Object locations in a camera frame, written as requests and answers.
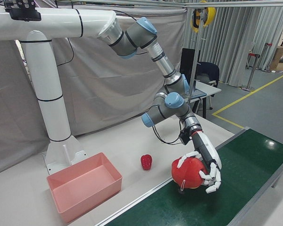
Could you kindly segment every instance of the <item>red pepper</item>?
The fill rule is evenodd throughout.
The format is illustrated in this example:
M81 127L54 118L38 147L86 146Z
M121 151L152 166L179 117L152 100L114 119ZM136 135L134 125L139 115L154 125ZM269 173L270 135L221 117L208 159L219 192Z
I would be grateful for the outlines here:
M150 170L152 166L152 157L149 154L143 155L141 157L141 166L144 170Z

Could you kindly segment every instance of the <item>blue joint cap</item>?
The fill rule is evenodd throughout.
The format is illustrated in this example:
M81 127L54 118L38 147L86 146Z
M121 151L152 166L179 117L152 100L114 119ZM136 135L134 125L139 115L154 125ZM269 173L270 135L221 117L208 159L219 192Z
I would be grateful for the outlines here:
M131 53L131 54L127 55L127 56L120 56L120 57L123 58L123 59L129 59L129 58L133 57L136 52L137 52L137 49L133 53Z
M165 98L165 105L168 108L179 108L184 104L184 99L178 93L172 92L169 93L168 96Z
M137 23L147 31L151 32L152 34L157 34L156 28L147 18L142 17L139 20L137 20Z
M190 92L189 83L188 83L188 81L187 81L187 79L186 79L184 74L182 74L182 77L183 77L184 93L185 94L189 94L189 92Z
M148 113L143 114L141 116L141 120L142 120L143 124L145 124L146 127L155 126L155 124L153 123L153 121L150 118L150 116L148 115Z

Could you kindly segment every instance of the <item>gray curtain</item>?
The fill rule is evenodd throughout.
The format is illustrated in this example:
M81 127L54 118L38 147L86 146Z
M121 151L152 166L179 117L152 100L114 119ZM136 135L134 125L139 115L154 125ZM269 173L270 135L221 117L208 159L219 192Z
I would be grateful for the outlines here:
M179 2L198 2L183 0ZM245 74L245 65L252 42L254 52L262 53L266 42L273 46L262 61L261 67L268 68L283 31L283 7L262 8L216 8L215 20L204 31L200 61L215 63L220 68L220 81L240 87ZM185 26L184 47L194 48L197 34L189 21L193 9L188 10Z
M242 85L247 55L258 19L255 15L258 12L258 8L216 8L214 21L204 29L205 40L201 45L200 61L218 65L220 81L236 87ZM195 48L197 39L197 34L190 28L192 14L193 9L189 9L185 27L185 48Z
M258 18L253 52L261 54L266 42L273 44L258 65L259 68L268 70L283 32L283 7L263 7Z
M54 6L50 1L49 4L37 1L37 4ZM89 6L76 8L102 9ZM158 30L160 45L175 67L179 68L185 9L121 7L119 10L136 17L148 17ZM119 22L126 29L133 20L121 17ZM123 60L95 38L73 38L70 42L75 57L58 70L73 135L110 127L141 114L163 85L162 74L148 54ZM52 47L57 64L72 58L68 40L53 40ZM46 151L48 143L42 115L15 42L2 41L0 172L34 153Z
M43 118L14 41L0 41L0 172L45 151Z

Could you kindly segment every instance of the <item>metal pole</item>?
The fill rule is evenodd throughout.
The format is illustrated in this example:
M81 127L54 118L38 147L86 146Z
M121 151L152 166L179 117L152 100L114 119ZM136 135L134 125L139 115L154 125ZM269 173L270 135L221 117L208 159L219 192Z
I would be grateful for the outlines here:
M156 7L177 7L177 8L229 8L229 7L283 7L283 0L255 0L255 1L228 1L228 2L203 2L203 3L181 3L168 1L151 0L73 0L74 2L106 3L116 5L140 5Z
M255 90L253 87L250 86L250 83L251 83L251 80L252 80L254 72L255 72L255 68L256 68L256 65L257 65L257 60L260 57L259 54L252 54L252 53L250 53L250 55L255 57L255 62L254 62L253 68L251 69L250 78L249 78L249 82L247 83L247 86L242 86L241 87L241 89L245 90L245 91L254 91Z
M258 65L258 67L256 68L257 70L261 70L262 69L262 67L260 67L260 64L262 62L262 59L265 58L265 54L267 52L267 48L271 47L271 46L272 46L272 43L267 43L267 42L265 43L263 51L262 51L262 54L261 54L261 57L260 57L260 59L258 61L258 64L257 64Z
M200 9L200 22L199 22L199 28L198 28L198 34L196 38L196 46L195 46L195 52L194 52L194 60L193 60L193 66L192 66L192 73L191 73L191 79L190 79L190 91L189 91L189 98L188 98L188 104L190 104L192 91L193 91L193 85L195 80L195 74L196 74L196 67L198 62L198 54L200 51L200 42L202 39L202 31L203 31L203 9Z

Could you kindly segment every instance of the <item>pink container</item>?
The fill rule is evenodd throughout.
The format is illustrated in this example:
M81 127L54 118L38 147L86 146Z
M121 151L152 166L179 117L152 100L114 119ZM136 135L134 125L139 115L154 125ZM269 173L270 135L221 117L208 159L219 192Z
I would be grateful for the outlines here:
M122 175L103 154L96 154L47 177L57 210L70 222L121 190Z

